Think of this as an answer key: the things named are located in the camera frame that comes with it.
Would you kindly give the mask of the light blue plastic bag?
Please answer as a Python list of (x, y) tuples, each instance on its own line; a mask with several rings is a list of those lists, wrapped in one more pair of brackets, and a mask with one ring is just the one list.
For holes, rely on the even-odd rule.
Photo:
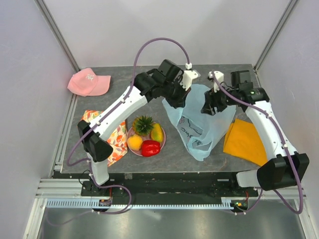
[(209, 88), (194, 84), (186, 97), (184, 108), (173, 108), (167, 100), (162, 104), (171, 124), (176, 128), (187, 152), (197, 161), (207, 158), (220, 139), (227, 133), (236, 113), (235, 106), (215, 115), (201, 113), (204, 93)]

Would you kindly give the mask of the fake pineapple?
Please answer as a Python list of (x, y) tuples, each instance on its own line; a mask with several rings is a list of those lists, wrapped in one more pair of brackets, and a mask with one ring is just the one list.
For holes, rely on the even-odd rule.
[(133, 131), (139, 136), (147, 136), (153, 130), (153, 118), (148, 116), (140, 116), (133, 121)]

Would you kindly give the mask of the fake mango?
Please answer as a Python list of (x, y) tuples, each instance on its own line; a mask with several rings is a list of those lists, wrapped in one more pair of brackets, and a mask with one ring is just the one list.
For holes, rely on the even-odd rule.
[(163, 142), (163, 131), (162, 127), (159, 123), (154, 123), (153, 124), (153, 129), (151, 131), (151, 139), (154, 141), (157, 141), (159, 143)]

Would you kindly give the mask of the fake red pepper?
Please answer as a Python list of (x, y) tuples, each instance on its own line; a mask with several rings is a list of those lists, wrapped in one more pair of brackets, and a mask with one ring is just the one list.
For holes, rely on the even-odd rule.
[(151, 157), (158, 154), (161, 150), (160, 143), (154, 140), (145, 140), (141, 146), (143, 157)]

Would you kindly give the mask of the fake peach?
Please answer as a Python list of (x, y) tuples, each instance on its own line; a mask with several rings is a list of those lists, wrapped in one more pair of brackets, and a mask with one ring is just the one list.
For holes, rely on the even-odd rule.
[(139, 151), (143, 144), (143, 138), (139, 135), (131, 135), (127, 140), (127, 145), (131, 150)]

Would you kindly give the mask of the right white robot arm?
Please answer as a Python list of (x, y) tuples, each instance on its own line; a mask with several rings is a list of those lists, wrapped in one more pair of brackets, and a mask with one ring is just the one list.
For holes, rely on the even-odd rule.
[(274, 115), (266, 91), (253, 86), (249, 71), (232, 72), (232, 86), (228, 90), (222, 86), (222, 72), (211, 71), (208, 79), (213, 88), (205, 92), (201, 112), (215, 115), (229, 106), (241, 107), (257, 130), (267, 156), (267, 162), (259, 169), (238, 172), (237, 179), (228, 183), (229, 192), (240, 196), (246, 187), (259, 187), (265, 191), (301, 187), (310, 160), (289, 142)]

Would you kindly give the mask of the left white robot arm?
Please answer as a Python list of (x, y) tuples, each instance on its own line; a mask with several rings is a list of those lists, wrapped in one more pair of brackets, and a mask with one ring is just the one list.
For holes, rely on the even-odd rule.
[(174, 108), (185, 106), (185, 99), (191, 90), (192, 64), (181, 69), (169, 60), (163, 60), (157, 69), (151, 69), (134, 76), (131, 85), (112, 105), (90, 122), (78, 123), (80, 142), (89, 157), (92, 190), (99, 196), (109, 192), (107, 159), (113, 148), (107, 143), (115, 128), (132, 113), (151, 100), (164, 97)]

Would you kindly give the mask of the orange folded cloth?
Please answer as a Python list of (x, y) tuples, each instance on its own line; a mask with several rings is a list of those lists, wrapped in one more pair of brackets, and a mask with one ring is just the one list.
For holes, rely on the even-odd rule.
[(250, 161), (258, 166), (267, 162), (267, 155), (256, 128), (250, 122), (235, 119), (224, 139), (223, 152)]

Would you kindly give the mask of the pink plate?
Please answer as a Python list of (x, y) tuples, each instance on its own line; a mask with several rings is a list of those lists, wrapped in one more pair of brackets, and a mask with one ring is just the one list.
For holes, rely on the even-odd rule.
[[(164, 144), (165, 144), (165, 140), (166, 140), (166, 134), (165, 134), (165, 131), (163, 130), (163, 128), (162, 128), (162, 131), (163, 131), (163, 136), (164, 136), (164, 138), (163, 138), (163, 142), (160, 143), (161, 150), (162, 150), (162, 148), (163, 148), (163, 146), (164, 146)], [(135, 133), (134, 133), (134, 131), (133, 131), (133, 128), (130, 128), (129, 131), (128, 131), (127, 136), (128, 136), (128, 138), (129, 138), (131, 135), (134, 135), (134, 134), (135, 134)], [(144, 142), (145, 140), (152, 140), (152, 139), (151, 139), (151, 134), (149, 134), (149, 135), (147, 135), (147, 136), (144, 136), (144, 137), (141, 136), (141, 137), (143, 138), (143, 142)], [(141, 154), (141, 148), (140, 148), (139, 151), (134, 151), (134, 150), (131, 150), (131, 149), (130, 149), (130, 151), (133, 152), (134, 154), (138, 155), (138, 156), (142, 156), (142, 154)]]

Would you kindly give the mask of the floral patterned cloth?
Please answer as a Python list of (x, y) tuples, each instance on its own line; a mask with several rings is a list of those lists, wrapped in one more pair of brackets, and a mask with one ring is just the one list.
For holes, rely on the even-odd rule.
[[(85, 122), (90, 122), (97, 116), (99, 116), (103, 111), (86, 110), (82, 116), (82, 120)], [(113, 131), (106, 142), (113, 148), (112, 154), (108, 157), (108, 166), (113, 165), (119, 161), (127, 152), (127, 126), (126, 120), (120, 123), (120, 125)]]

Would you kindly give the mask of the pink cap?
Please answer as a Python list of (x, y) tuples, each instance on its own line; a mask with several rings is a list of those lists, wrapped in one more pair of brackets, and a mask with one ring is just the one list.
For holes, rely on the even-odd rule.
[(111, 76), (96, 75), (91, 68), (74, 74), (67, 89), (78, 96), (101, 96), (108, 92)]

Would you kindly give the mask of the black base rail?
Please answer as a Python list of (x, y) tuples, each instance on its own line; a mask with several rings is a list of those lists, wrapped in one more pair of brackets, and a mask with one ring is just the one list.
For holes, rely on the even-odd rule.
[(81, 196), (119, 197), (128, 188), (133, 196), (137, 194), (186, 193), (221, 197), (257, 197), (252, 187), (241, 188), (235, 172), (166, 172), (166, 173), (111, 173), (105, 186), (119, 185), (120, 188), (101, 189), (92, 179), (84, 181)]

